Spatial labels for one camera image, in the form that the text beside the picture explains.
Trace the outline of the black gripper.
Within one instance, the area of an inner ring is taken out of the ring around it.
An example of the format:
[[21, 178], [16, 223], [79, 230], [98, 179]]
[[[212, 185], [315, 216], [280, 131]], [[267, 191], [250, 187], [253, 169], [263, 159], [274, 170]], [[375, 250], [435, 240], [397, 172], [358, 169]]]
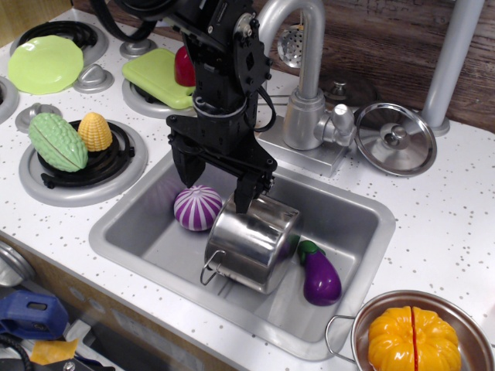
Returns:
[[257, 131], [267, 131], [276, 115], [263, 128], [257, 128], [258, 96], [232, 114], [214, 114], [206, 106], [196, 106], [196, 116], [170, 115], [169, 143], [172, 158], [183, 184], [189, 188], [203, 174], [205, 164], [238, 177], [234, 191], [237, 214], [245, 214], [254, 199], [269, 192], [277, 162], [258, 144]]

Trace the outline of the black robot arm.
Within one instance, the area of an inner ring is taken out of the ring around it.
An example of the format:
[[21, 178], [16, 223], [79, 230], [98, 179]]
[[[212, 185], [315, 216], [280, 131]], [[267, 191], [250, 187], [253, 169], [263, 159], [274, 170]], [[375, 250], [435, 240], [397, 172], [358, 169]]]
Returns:
[[115, 37], [141, 41], [163, 19], [181, 32], [194, 66], [195, 117], [172, 115], [169, 143], [177, 171], [192, 186], [210, 163], [237, 177], [234, 204], [246, 213], [253, 199], [271, 188], [277, 162], [254, 134], [258, 99], [271, 77], [271, 60], [258, 38], [259, 22], [250, 1], [119, 1], [142, 20], [137, 32], [118, 30], [110, 14], [101, 23]]

